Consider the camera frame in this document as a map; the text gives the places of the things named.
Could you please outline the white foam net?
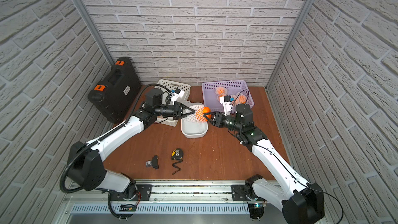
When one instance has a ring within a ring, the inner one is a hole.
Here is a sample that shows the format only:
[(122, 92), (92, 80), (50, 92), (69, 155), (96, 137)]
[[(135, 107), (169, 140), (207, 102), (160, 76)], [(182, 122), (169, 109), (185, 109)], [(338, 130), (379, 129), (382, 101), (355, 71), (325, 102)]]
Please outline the white foam net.
[(204, 107), (204, 105), (202, 105), (202, 104), (192, 105), (192, 108), (195, 109), (194, 119), (185, 119), (185, 121), (192, 122), (192, 123), (204, 123), (204, 122), (207, 122), (207, 121), (204, 121), (202, 119), (203, 107)]

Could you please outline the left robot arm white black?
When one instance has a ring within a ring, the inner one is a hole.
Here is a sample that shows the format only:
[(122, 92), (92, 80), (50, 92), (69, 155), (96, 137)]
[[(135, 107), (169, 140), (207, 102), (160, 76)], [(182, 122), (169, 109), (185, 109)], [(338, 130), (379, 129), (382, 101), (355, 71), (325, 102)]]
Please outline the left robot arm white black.
[(136, 196), (135, 180), (104, 168), (103, 162), (131, 137), (154, 124), (159, 116), (174, 120), (195, 114), (195, 110), (180, 103), (163, 103), (163, 91), (151, 89), (143, 105), (126, 120), (105, 134), (86, 143), (77, 142), (69, 151), (67, 166), (61, 174), (60, 189), (65, 194), (93, 189), (121, 193), (124, 198)]

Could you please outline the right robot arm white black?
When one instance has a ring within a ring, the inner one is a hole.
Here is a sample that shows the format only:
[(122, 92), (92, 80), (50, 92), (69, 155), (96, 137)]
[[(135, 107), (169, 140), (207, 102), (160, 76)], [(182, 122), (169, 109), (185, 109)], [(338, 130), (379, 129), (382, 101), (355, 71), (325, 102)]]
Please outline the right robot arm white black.
[(278, 187), (259, 175), (250, 178), (247, 183), (255, 196), (278, 208), (288, 224), (314, 224), (325, 217), (321, 187), (317, 183), (310, 184), (284, 160), (255, 125), (248, 105), (237, 105), (233, 116), (222, 112), (203, 113), (201, 116), (216, 127), (235, 131), (241, 144), (267, 167), (278, 181)]

